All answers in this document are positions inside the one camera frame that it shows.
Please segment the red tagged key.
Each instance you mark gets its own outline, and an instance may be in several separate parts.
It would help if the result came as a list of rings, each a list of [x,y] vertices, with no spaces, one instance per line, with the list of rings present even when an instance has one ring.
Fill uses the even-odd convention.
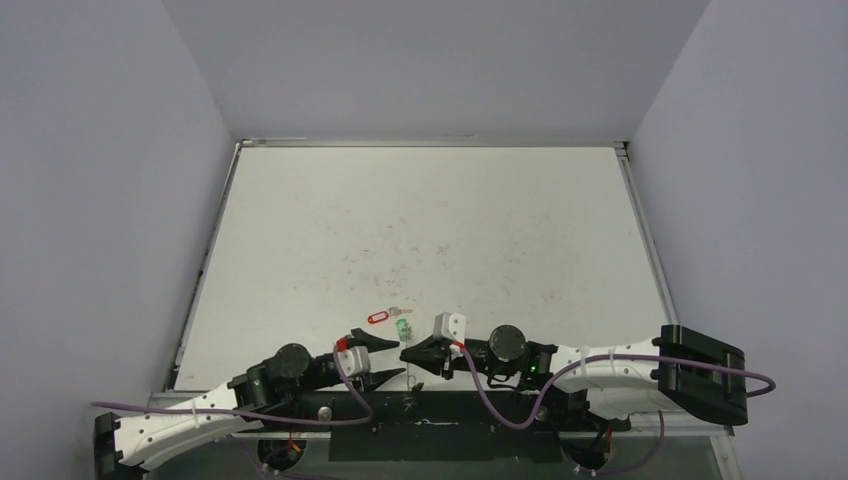
[[[412,309],[400,308],[400,307],[389,307],[385,310],[381,310],[369,315],[366,319],[369,325],[376,325],[387,321],[392,318],[397,318],[405,314],[412,313]]]

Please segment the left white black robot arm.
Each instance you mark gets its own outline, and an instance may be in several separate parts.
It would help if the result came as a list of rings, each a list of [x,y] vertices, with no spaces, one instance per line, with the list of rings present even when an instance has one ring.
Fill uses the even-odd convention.
[[[94,475],[142,479],[189,450],[266,426],[282,431],[366,425],[374,410],[364,393],[401,372],[373,371],[370,356],[399,345],[356,328],[319,356],[300,343],[285,344],[243,374],[171,407],[101,402],[104,412],[93,426]],[[330,406],[304,405],[306,396],[336,385],[347,389],[363,416],[343,418]]]

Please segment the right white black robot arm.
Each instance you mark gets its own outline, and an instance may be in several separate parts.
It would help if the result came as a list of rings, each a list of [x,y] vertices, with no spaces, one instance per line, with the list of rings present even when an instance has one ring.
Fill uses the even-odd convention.
[[[654,338],[605,347],[533,342],[509,324],[486,339],[439,327],[402,350],[400,359],[446,380],[466,371],[475,380],[516,378],[521,392],[573,394],[565,414],[580,429],[602,418],[624,420],[651,411],[682,410],[723,426],[748,422],[743,351],[680,325],[664,325]]]

